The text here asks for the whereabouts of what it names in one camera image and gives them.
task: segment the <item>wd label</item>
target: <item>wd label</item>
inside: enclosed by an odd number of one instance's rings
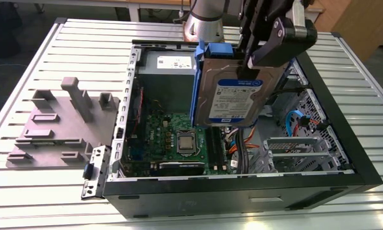
[[[251,95],[259,91],[262,80],[220,79],[216,83],[208,119],[218,123],[242,121],[254,103]]]
[[[191,69],[191,57],[158,56],[158,69]]]

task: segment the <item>slotted aluminum surface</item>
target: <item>slotted aluminum surface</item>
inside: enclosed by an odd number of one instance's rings
[[[238,28],[226,27],[223,34],[226,42],[238,42]],[[54,24],[0,113],[0,228],[75,225],[87,229],[87,224],[99,223],[131,230],[383,229],[383,185],[312,210],[124,219],[106,200],[79,200],[82,170],[5,168],[6,153],[33,108],[25,101],[33,90],[51,89],[54,95],[63,95],[62,77],[78,77],[79,89],[89,95],[111,92],[118,96],[132,39],[180,41],[180,26],[74,19]],[[319,34],[308,55],[383,177],[383,91],[329,34]]]

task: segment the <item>table leg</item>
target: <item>table leg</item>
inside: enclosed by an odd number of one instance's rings
[[[128,4],[128,15],[131,22],[139,22],[139,5],[138,4]]]
[[[37,13],[42,14],[43,13],[43,4],[41,5],[38,3],[34,3],[33,6],[35,7]]]

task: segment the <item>cpu socket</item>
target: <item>cpu socket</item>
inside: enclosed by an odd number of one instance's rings
[[[195,132],[194,130],[179,130],[175,134],[176,153],[183,157],[195,154]]]

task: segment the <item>green motherboard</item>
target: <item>green motherboard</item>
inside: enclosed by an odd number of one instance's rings
[[[223,165],[212,167],[207,149],[207,144],[211,143],[206,143],[211,140],[207,139],[203,128],[191,127],[187,114],[151,114],[144,121],[143,145],[139,148],[128,147],[131,176],[152,176],[148,175],[147,167],[152,168],[158,162],[200,162],[204,164],[203,175],[230,174],[223,144]]]

